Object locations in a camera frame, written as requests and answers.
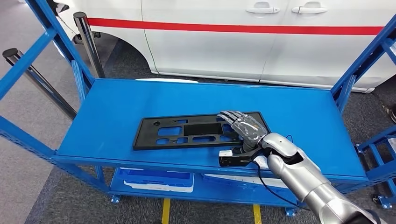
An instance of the metal pole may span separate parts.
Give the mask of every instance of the metal pole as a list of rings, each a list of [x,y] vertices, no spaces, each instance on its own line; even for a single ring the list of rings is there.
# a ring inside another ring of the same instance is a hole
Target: metal pole
[[[393,122],[396,123],[396,104],[389,109],[389,116]]]
[[[93,41],[93,35],[88,25],[86,14],[83,12],[76,12],[73,14],[73,17],[80,31],[81,39],[83,40],[85,50],[88,53],[89,61],[91,62],[94,72],[99,78],[105,78],[105,72],[103,71],[102,63],[100,62],[98,51]]]
[[[3,51],[3,57],[14,66],[23,56],[23,53],[16,48]],[[54,103],[67,117],[73,120],[77,113],[70,104],[52,87],[52,85],[37,71],[33,65],[25,71],[25,77],[35,85],[52,103]]]

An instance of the door handle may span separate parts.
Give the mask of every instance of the door handle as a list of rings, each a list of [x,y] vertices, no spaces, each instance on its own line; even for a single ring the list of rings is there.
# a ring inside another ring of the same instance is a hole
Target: door handle
[[[268,8],[248,8],[246,12],[250,13],[263,13],[263,14],[271,14],[278,13],[280,11],[279,8],[276,7],[268,7]]]
[[[294,7],[291,9],[292,12],[298,14],[316,14],[316,13],[324,13],[327,12],[327,8],[308,8],[308,7]]]

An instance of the yellow stripe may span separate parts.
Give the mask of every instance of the yellow stripe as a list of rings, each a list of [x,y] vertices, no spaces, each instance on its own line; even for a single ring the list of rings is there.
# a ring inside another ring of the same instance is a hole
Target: yellow stripe
[[[170,210],[170,199],[164,198],[163,199],[163,210],[162,210],[162,224],[169,223],[169,210]]]
[[[261,224],[261,212],[258,204],[253,205],[253,214],[255,215],[255,224]]]

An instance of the blue shelf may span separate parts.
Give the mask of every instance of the blue shelf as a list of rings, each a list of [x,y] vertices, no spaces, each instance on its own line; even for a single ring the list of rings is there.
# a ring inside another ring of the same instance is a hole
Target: blue shelf
[[[330,180],[367,180],[330,91],[312,88],[96,79],[53,158],[67,163],[256,176],[254,164],[219,167],[219,150],[230,147],[132,150],[144,117],[216,114],[227,109],[260,111],[271,131],[292,135]],[[272,174],[265,171],[263,175]]]
[[[297,202],[297,198],[288,189],[276,191],[276,193],[292,202]],[[194,190],[191,193],[133,189],[125,185],[121,179],[115,178],[114,176],[110,184],[110,194],[293,207],[291,204],[271,194],[264,186],[260,186],[254,190],[236,186],[224,187],[224,185],[204,182],[200,174],[195,174]]]

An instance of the white vehicle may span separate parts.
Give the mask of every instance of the white vehicle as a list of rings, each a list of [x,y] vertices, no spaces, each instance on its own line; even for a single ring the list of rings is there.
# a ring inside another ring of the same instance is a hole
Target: white vehicle
[[[72,39],[73,14],[136,48],[151,72],[330,88],[396,11],[394,0],[48,0]],[[396,74],[383,56],[356,83]]]

